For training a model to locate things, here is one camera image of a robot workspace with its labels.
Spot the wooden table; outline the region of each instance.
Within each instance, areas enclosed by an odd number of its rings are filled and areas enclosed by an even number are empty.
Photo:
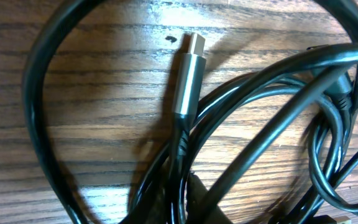
[[[39,167],[21,105],[26,56],[60,2],[0,1],[0,223],[70,222]],[[131,187],[169,135],[176,55],[190,32],[206,37],[203,96],[309,46],[349,42],[313,1],[117,0],[99,6],[52,60],[45,111],[67,179],[100,223],[126,215]],[[192,168],[207,187],[288,99],[251,103],[218,128]],[[300,136],[317,110],[304,111],[220,202],[232,221],[265,223],[310,186]],[[358,122],[346,159],[356,150]],[[337,191],[358,202],[358,167]],[[326,203],[320,213],[349,215]]]

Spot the usb cable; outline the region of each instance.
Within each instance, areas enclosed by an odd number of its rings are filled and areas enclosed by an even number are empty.
[[[192,34],[190,47],[182,57],[178,74],[171,138],[149,164],[130,201],[129,213],[120,223],[147,223],[150,217],[160,217],[158,220],[161,223],[169,224],[230,223],[218,208],[218,202],[313,102],[319,105],[321,111],[313,119],[307,136],[312,186],[292,211],[272,217],[269,223],[340,223],[327,217],[315,217],[324,201],[358,216],[358,203],[345,201],[335,191],[358,165],[358,152],[344,162],[358,115],[358,5],[353,0],[315,1],[339,21],[349,34],[351,44],[312,47],[276,62],[251,77],[243,75],[229,80],[201,100],[200,89],[206,64],[203,58],[205,39]],[[58,46],[72,28],[101,2],[103,0],[63,2],[32,46],[22,82],[25,120],[40,166],[68,216],[76,224],[88,223],[88,219],[77,204],[53,153],[46,130],[42,90],[48,65]],[[357,65],[353,81],[347,74],[352,65]],[[309,83],[293,76],[308,70],[314,75]],[[197,176],[190,173],[191,165],[203,144],[238,107],[277,95],[293,95],[293,98],[206,190]],[[332,140],[324,167],[321,168],[318,154],[328,132],[331,132]],[[163,193],[165,209],[156,211],[152,207],[160,198],[157,196],[159,192]]]

